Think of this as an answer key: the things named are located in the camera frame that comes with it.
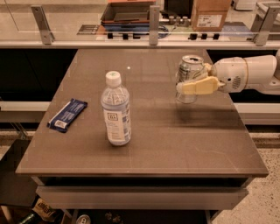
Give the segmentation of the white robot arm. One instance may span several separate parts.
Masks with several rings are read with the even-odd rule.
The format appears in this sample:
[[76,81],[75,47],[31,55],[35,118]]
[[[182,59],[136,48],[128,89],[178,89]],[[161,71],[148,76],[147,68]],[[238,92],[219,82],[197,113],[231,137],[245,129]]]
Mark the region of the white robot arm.
[[197,55],[182,58],[176,73],[180,95],[210,95],[215,91],[239,93],[254,89],[267,95],[279,94],[279,52],[276,56],[233,57],[213,65]]

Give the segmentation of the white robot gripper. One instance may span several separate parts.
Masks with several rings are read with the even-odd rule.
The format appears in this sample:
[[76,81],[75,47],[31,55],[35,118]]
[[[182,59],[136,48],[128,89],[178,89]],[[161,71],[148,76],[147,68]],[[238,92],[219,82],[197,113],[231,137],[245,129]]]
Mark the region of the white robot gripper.
[[224,93],[239,93],[247,84],[248,68],[242,58],[221,59],[213,67],[205,63],[204,68],[208,77],[192,82],[180,82],[176,86],[177,91],[182,95],[210,95],[218,89]]

